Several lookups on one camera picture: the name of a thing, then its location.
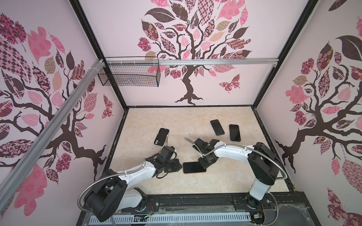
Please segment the pink phone case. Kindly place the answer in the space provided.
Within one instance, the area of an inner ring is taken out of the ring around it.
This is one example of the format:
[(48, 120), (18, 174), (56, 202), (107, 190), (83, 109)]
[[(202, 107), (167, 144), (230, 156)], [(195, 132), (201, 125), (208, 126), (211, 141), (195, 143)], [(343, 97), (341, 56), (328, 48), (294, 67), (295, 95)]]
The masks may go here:
[(184, 174), (204, 173), (206, 169), (202, 167), (199, 162), (186, 162), (183, 163)]

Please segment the dark smartphone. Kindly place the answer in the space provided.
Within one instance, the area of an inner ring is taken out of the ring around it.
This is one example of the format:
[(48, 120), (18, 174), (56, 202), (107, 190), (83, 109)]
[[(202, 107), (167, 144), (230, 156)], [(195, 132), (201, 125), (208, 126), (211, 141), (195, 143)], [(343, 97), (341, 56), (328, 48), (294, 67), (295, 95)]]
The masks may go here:
[(216, 136), (221, 136), (225, 134), (224, 129), (222, 128), (222, 125), (220, 124), (218, 119), (211, 120), (210, 123)]

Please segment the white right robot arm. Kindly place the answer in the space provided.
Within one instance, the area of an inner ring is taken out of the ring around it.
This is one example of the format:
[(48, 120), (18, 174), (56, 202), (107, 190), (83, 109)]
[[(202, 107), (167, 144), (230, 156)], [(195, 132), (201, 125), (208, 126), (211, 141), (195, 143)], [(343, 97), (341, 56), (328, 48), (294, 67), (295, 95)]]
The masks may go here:
[(219, 158), (228, 158), (249, 164), (255, 179), (248, 192), (247, 201), (259, 204), (277, 180), (286, 180), (288, 175), (281, 166), (281, 160), (264, 143), (253, 146), (227, 144), (218, 139), (205, 142), (201, 139), (190, 141), (200, 154), (198, 159), (203, 168), (216, 163)]

